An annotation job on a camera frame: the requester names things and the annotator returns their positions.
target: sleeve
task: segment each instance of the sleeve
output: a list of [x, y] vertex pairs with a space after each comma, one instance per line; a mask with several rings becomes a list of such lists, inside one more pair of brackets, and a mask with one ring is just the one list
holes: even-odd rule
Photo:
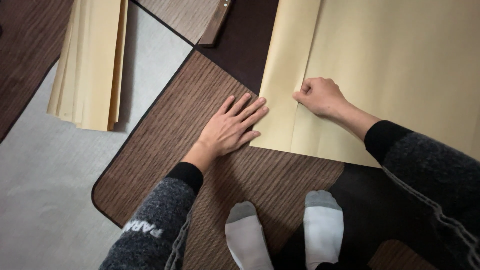
[[431, 216], [437, 236], [465, 269], [480, 268], [480, 162], [389, 121], [365, 136], [385, 173]]
[[177, 164], [153, 189], [110, 249], [100, 270], [181, 269], [202, 172]]

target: right hand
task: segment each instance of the right hand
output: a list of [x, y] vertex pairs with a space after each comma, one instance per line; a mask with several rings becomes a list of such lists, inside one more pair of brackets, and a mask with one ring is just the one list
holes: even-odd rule
[[340, 88], [332, 79], [306, 79], [300, 92], [293, 93], [293, 98], [317, 115], [336, 117], [342, 107], [348, 105]]

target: foot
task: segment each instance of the foot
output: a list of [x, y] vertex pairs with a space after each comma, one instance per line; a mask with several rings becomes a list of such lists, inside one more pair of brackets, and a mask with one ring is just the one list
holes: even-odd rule
[[330, 192], [307, 194], [303, 227], [307, 269], [314, 270], [323, 262], [337, 263], [343, 239], [343, 211]]
[[273, 270], [262, 225], [251, 202], [236, 204], [225, 225], [227, 245], [241, 270]]

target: wooden handle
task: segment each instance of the wooden handle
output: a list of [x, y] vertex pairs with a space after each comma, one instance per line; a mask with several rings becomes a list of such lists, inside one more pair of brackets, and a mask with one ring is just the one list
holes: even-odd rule
[[222, 28], [223, 22], [227, 17], [227, 13], [230, 10], [233, 0], [220, 0], [216, 7], [215, 13], [213, 13], [212, 19], [208, 23], [207, 29], [204, 35], [198, 42], [198, 45], [202, 47], [213, 47], [215, 45], [216, 37], [220, 28]]

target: paper sheet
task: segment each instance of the paper sheet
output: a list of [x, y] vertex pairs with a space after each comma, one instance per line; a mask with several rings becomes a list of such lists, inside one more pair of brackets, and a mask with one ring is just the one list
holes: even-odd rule
[[281, 0], [260, 90], [270, 112], [250, 145], [379, 167], [291, 98], [321, 76], [360, 109], [480, 159], [478, 25], [478, 1]]

